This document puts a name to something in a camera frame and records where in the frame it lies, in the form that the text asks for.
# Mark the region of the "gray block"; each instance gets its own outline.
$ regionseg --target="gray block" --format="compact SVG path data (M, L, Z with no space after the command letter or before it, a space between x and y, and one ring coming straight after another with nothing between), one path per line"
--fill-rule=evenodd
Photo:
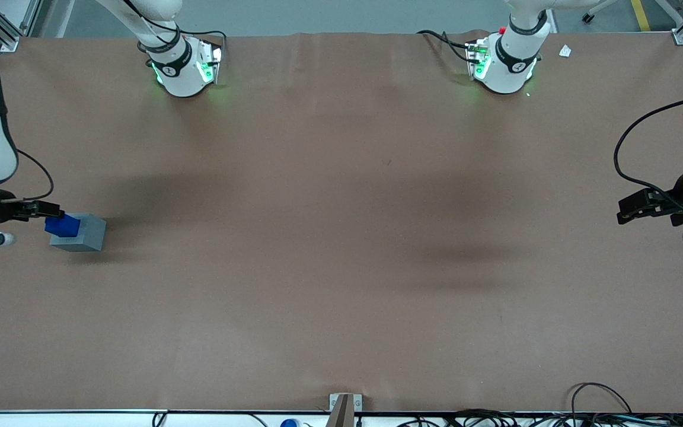
M49 245L68 252L98 252L102 250L107 222L91 213L68 213L81 224L75 237L53 235Z

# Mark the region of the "yellow floor stripe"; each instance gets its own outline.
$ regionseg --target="yellow floor stripe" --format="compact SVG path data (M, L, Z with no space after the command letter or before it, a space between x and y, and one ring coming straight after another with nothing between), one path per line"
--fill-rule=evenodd
M642 31L650 31L650 23L647 22L647 15L644 14L642 0L631 0L631 7L634 8L634 14L637 15L639 29Z

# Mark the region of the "blue block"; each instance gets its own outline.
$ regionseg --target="blue block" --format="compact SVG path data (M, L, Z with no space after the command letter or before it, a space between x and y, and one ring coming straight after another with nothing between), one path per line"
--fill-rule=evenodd
M68 252L98 252L104 244L104 234L107 223L100 217L91 213L69 214L78 219L81 226L78 227L78 235L74 237L59 237L53 235L49 245Z
M66 214L62 218L46 218L44 231L59 237L75 237L80 227L79 219Z

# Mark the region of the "brown paper surface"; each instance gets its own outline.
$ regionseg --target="brown paper surface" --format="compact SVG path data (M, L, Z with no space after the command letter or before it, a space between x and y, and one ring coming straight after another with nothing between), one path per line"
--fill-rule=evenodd
M513 95L434 39L300 34L229 39L221 84L174 99L134 45L1 57L49 200L108 232L70 254L0 226L0 408L563 410L601 381L683 411L682 229L618 226L639 187L612 167L683 99L670 35L552 35ZM671 187L683 107L623 167ZM22 159L3 187L45 184Z

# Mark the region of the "gray floor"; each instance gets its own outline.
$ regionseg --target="gray floor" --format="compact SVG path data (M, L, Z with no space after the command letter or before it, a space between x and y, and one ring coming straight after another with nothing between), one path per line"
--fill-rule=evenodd
M52 17L44 36L131 37L117 19L95 0L52 0ZM642 0L653 31L670 30L674 22L653 0ZM292 33L414 33L431 29L462 33L506 25L501 0L185 0L178 24L185 30L222 30L231 36L275 36ZM621 0L598 12L591 24L585 10L556 11L561 33L639 31L631 2Z

